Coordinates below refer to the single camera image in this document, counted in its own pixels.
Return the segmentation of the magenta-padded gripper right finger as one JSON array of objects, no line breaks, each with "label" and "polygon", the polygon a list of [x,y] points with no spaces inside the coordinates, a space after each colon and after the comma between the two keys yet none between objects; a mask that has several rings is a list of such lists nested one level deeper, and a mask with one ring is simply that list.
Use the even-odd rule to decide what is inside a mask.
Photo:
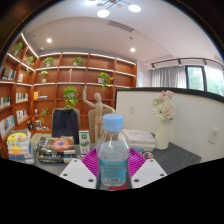
[{"label": "magenta-padded gripper right finger", "polygon": [[146,159],[134,149],[130,150],[128,172],[132,189],[141,188],[166,176],[155,159]]}]

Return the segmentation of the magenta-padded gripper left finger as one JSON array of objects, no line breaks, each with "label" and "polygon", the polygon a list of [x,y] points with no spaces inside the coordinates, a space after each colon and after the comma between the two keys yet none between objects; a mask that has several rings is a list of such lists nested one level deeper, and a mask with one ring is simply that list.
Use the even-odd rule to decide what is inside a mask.
[{"label": "magenta-padded gripper left finger", "polygon": [[99,173],[96,150],[88,152],[81,159],[72,159],[60,174],[60,177],[78,186],[95,189]]}]

